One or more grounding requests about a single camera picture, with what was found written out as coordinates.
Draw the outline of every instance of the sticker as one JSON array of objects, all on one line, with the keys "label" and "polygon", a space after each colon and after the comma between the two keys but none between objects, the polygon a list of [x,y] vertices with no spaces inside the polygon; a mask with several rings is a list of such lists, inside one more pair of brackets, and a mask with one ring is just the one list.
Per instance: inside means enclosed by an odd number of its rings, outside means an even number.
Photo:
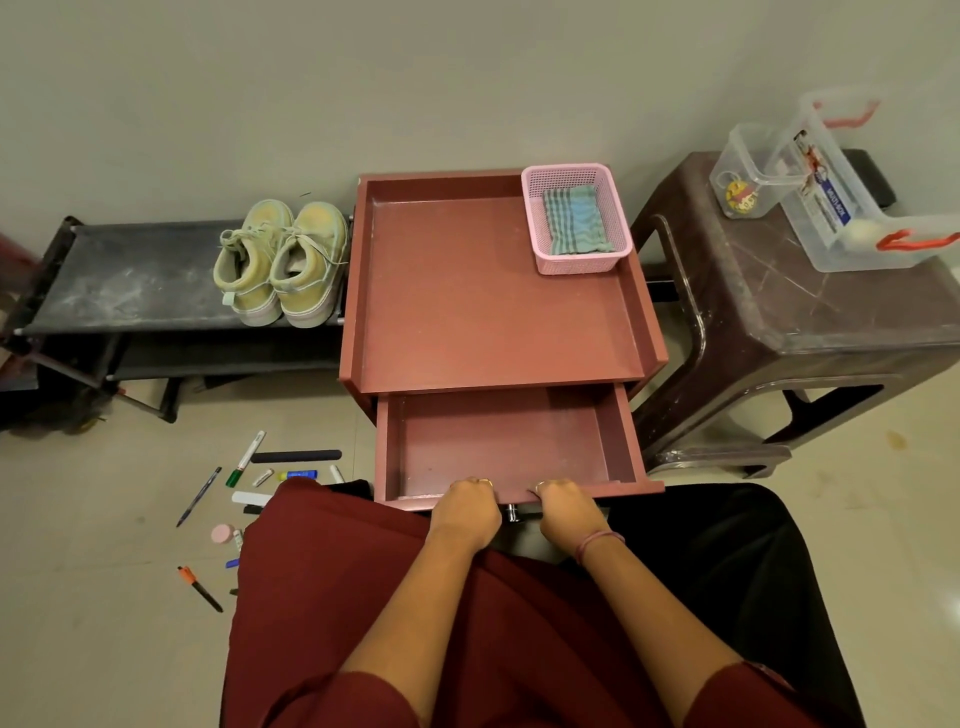
[{"label": "sticker", "polygon": [[745,214],[756,206],[756,187],[743,180],[733,180],[727,185],[725,197],[730,207]]},{"label": "sticker", "polygon": [[839,184],[834,182],[837,176],[833,168],[807,130],[801,129],[793,141],[810,170],[810,175],[800,188],[800,199],[821,237],[827,241],[833,240],[837,232],[852,220],[850,204],[841,194]]}]

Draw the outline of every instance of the sneaker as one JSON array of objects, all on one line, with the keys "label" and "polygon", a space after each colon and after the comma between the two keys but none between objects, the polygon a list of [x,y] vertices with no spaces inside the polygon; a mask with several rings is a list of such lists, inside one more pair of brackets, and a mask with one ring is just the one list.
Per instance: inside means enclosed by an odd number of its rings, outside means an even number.
[{"label": "sneaker", "polygon": [[251,207],[240,230],[220,233],[223,250],[213,265],[213,282],[224,292],[224,305],[249,327],[265,327],[283,313],[270,285],[270,266],[292,220],[290,207],[264,200]]},{"label": "sneaker", "polygon": [[270,269],[270,284],[293,326],[319,326],[333,312],[337,283],[348,262],[347,221],[327,203],[308,203],[297,215]]}]

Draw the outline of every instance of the hand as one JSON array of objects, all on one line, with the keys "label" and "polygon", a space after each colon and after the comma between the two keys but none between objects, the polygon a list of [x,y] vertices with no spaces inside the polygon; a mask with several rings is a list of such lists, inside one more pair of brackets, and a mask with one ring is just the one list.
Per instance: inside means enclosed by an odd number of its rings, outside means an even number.
[{"label": "hand", "polygon": [[593,498],[572,480],[544,480],[531,490],[543,503],[540,533],[570,556],[591,533],[610,528]]},{"label": "hand", "polygon": [[453,483],[434,507],[427,540],[450,540],[473,554],[490,544],[501,523],[493,484],[469,477]]}]

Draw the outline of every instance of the brown plastic stool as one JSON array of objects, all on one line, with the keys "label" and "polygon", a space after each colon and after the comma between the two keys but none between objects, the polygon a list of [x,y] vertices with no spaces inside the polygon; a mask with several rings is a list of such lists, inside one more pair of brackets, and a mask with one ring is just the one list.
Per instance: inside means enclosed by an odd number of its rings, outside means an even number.
[{"label": "brown plastic stool", "polygon": [[[791,449],[960,360],[960,286],[938,258],[906,270],[820,273],[776,207],[729,220],[689,155],[636,218],[657,231],[692,331],[690,357],[634,413],[649,471],[737,467],[763,477]],[[835,387],[817,400],[806,389]],[[683,445],[744,398],[781,391],[792,420],[766,439]]]}]

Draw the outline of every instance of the wrist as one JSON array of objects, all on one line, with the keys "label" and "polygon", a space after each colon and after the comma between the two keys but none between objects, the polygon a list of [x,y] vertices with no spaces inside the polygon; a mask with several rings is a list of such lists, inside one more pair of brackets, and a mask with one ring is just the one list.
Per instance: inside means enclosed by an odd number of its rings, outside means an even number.
[{"label": "wrist", "polygon": [[622,541],[613,536],[602,536],[584,546],[580,565],[587,571],[592,571],[596,566],[623,550],[629,549]]},{"label": "wrist", "polygon": [[431,528],[426,543],[455,556],[472,559],[480,548],[470,534],[456,528]]}]

